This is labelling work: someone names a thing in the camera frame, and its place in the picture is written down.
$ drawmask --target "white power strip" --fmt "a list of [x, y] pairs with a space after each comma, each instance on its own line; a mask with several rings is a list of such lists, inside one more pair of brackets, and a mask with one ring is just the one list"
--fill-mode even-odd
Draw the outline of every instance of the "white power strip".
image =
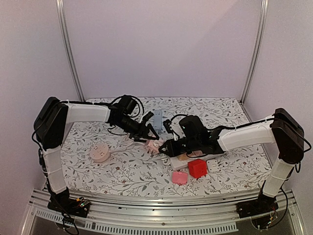
[[183, 161], [180, 161], [178, 158], [173, 157], [173, 158], [170, 158], [170, 160], [171, 160], [172, 169], [173, 170], [180, 170], [180, 169], [188, 167], [188, 162], [191, 162], [195, 159], [202, 159], [202, 160], [206, 161], [206, 160], [210, 160], [210, 159], [216, 158], [216, 157], [221, 156], [221, 155], [223, 155], [223, 154], [214, 154], [214, 155], [211, 154], [211, 155], [206, 155], [202, 158], [189, 158], [189, 159], [183, 160]]

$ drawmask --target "robotic arm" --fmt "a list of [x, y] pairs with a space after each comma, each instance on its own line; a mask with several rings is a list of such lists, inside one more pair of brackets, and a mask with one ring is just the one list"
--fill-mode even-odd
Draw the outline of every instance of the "robotic arm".
[[65, 184], [62, 165], [61, 147], [74, 122], [98, 121], [106, 122], [122, 128], [130, 133], [134, 141], [158, 140], [159, 137], [151, 124], [146, 122], [153, 116], [152, 112], [141, 118], [140, 122], [129, 115], [136, 105], [133, 96], [124, 95], [118, 103], [90, 103], [78, 101], [59, 101], [50, 97], [40, 111], [34, 123], [37, 144], [39, 145], [40, 164], [47, 178], [47, 187], [51, 194], [48, 208], [86, 217], [89, 202], [69, 198], [69, 191]]
[[[180, 154], [191, 154], [201, 150], [203, 155], [222, 154], [234, 148], [259, 143], [276, 143], [279, 156], [264, 182], [258, 199], [237, 204], [237, 212], [242, 217], [250, 217], [278, 209], [276, 195], [283, 183], [290, 177], [293, 168], [300, 163], [304, 156], [304, 131], [302, 127], [280, 108], [275, 114], [264, 120], [244, 124], [238, 127], [218, 126], [207, 129], [198, 116], [186, 116], [179, 125], [185, 134], [177, 139], [178, 134], [171, 128], [171, 120], [164, 121], [165, 129], [173, 133], [174, 139], [167, 140], [159, 152], [175, 157]], [[271, 221], [269, 217], [254, 220], [259, 229], [267, 228]]]
[[[69, 102], [59, 101], [54, 97], [47, 100], [34, 123], [33, 140], [36, 135], [37, 141], [34, 141], [40, 147], [40, 164], [51, 194], [49, 209], [67, 211], [81, 217], [86, 217], [89, 211], [87, 200], [69, 198], [69, 191], [63, 178], [61, 146], [74, 122], [106, 122], [130, 133], [130, 138], [134, 141], [159, 139], [152, 125], [146, 125], [153, 113], [144, 115], [140, 122], [131, 118], [130, 115], [136, 105], [139, 104], [129, 95], [122, 96], [118, 103]], [[163, 124], [169, 133], [174, 134], [174, 139], [167, 140], [159, 148], [160, 153], [169, 157], [184, 153], [188, 155], [197, 150], [201, 150], [204, 155], [216, 157], [225, 151], [242, 146], [259, 143], [277, 144], [278, 159], [258, 198], [237, 204], [240, 218], [267, 213], [273, 208], [276, 210], [278, 208], [276, 195], [279, 189], [304, 156], [304, 131], [284, 109], [277, 109], [274, 115], [264, 120], [238, 127], [218, 126], [214, 129], [204, 127], [198, 116], [186, 116], [179, 122], [185, 135], [183, 138], [177, 138], [178, 134], [170, 126], [171, 120], [166, 120]], [[255, 225], [261, 224], [263, 229], [268, 226], [269, 218], [257, 218], [255, 221]]]

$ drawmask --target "table surface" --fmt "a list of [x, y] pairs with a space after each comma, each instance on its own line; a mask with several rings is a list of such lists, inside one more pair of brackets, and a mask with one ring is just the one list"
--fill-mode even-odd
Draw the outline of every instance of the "table surface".
[[[145, 112], [161, 109], [162, 121], [175, 114], [192, 114], [198, 115], [208, 128], [218, 125], [237, 126], [248, 122], [234, 98], [171, 97], [141, 98], [141, 101]], [[179, 186], [171, 181], [171, 166], [163, 165], [160, 155], [147, 154], [139, 143], [134, 143], [124, 151], [111, 153], [111, 157], [104, 163], [94, 163], [89, 156], [92, 146], [106, 143], [111, 150], [118, 150], [132, 142], [125, 136], [110, 134], [108, 127], [107, 123], [100, 122], [73, 125], [61, 150], [63, 174], [70, 189], [145, 197], [222, 194], [260, 188], [271, 169], [261, 145], [246, 146], [217, 157], [220, 172], [209, 173], [199, 179], [189, 175], [188, 183]], [[123, 133], [119, 128], [112, 132]], [[172, 138], [172, 135], [163, 130], [160, 137], [165, 140]]]

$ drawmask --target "pink object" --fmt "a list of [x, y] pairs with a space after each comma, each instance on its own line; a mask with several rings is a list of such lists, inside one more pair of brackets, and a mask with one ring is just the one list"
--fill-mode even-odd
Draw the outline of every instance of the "pink object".
[[158, 153], [158, 148], [160, 148], [163, 143], [164, 141], [161, 139], [157, 141], [149, 140], [146, 142], [144, 148], [148, 151], [149, 154], [156, 154]]
[[90, 156], [96, 163], [102, 163], [110, 157], [109, 147], [100, 143], [91, 147]]
[[172, 175], [172, 182], [178, 185], [185, 185], [188, 181], [188, 174], [185, 172], [174, 171]]

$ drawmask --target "white arm segment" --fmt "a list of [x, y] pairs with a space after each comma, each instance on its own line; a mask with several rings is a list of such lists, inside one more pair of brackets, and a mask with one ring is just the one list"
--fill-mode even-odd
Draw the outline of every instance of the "white arm segment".
[[[272, 123], [273, 120], [270, 120], [236, 130], [222, 130], [218, 143], [223, 151], [252, 144], [275, 143], [275, 137], [270, 128]], [[270, 175], [265, 181], [263, 194], [268, 197], [275, 197], [283, 183], [288, 179], [294, 165], [277, 158]]]
[[106, 122], [110, 116], [107, 106], [90, 104], [66, 104], [68, 106], [67, 123], [80, 121]]
[[270, 120], [236, 130], [224, 129], [220, 133], [218, 143], [223, 151], [258, 143], [275, 143], [275, 137], [269, 126], [272, 123], [273, 120]]
[[288, 179], [294, 165], [277, 158], [272, 171], [265, 181], [263, 194], [268, 197], [275, 197], [283, 183]]
[[[82, 121], [100, 121], [107, 122], [110, 116], [110, 110], [106, 106], [90, 104], [66, 104], [68, 106], [66, 126], [71, 126], [74, 122]], [[64, 143], [68, 133], [64, 133]], [[43, 157], [47, 170], [48, 180], [51, 190], [58, 194], [64, 191], [67, 186], [64, 181], [61, 163], [62, 145], [43, 150]]]

